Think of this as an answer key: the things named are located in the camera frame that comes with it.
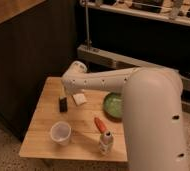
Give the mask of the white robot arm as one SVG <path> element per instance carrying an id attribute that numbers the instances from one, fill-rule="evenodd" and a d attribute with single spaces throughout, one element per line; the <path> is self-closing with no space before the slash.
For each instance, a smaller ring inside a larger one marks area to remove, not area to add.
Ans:
<path id="1" fill-rule="evenodd" d="M 189 171 L 179 74 L 163 67 L 89 73 L 73 62 L 62 76 L 65 89 L 122 95 L 122 122 L 130 171 Z"/>

